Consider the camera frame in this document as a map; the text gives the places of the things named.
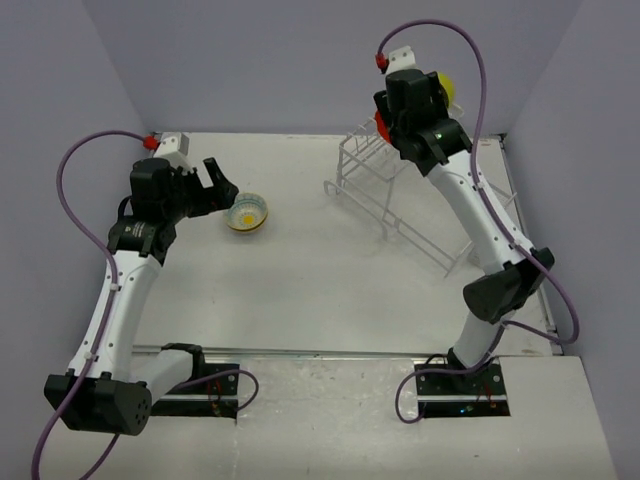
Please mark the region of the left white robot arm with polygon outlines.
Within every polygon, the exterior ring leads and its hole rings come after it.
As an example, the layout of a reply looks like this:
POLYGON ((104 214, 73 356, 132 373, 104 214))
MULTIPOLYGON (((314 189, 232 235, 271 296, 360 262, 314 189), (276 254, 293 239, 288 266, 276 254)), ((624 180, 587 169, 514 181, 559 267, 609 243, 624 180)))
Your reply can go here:
POLYGON ((120 211, 108 234, 102 290, 85 338, 63 374, 50 375, 45 398, 71 430, 136 436, 154 404, 181 388, 201 390, 208 379, 199 345, 169 343, 151 363, 132 368, 134 339, 144 305, 185 218, 229 209, 237 187, 214 158, 203 165, 211 186, 196 171, 148 158, 130 173, 130 212, 120 211))

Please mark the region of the blue patterned bowl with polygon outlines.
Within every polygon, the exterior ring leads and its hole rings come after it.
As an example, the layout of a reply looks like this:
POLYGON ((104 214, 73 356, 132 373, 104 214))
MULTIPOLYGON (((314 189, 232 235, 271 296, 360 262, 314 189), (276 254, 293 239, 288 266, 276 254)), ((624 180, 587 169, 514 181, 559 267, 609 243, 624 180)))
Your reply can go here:
POLYGON ((269 208, 266 200, 256 193, 239 193, 233 205, 225 212, 226 225, 238 233, 258 230, 266 222, 269 208))

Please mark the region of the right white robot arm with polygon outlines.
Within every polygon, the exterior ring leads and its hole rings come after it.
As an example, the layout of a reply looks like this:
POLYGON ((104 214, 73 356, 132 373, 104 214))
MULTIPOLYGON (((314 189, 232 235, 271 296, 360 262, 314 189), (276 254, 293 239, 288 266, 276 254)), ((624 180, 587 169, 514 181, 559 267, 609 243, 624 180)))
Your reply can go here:
POLYGON ((374 101, 391 145, 443 195, 479 257, 483 274, 463 289, 469 314, 446 368, 448 385, 467 393, 481 382, 479 365, 499 341, 503 322, 537 291, 540 270, 555 259, 548 248, 534 247, 481 178, 472 142, 450 117, 436 73, 390 73, 374 101))

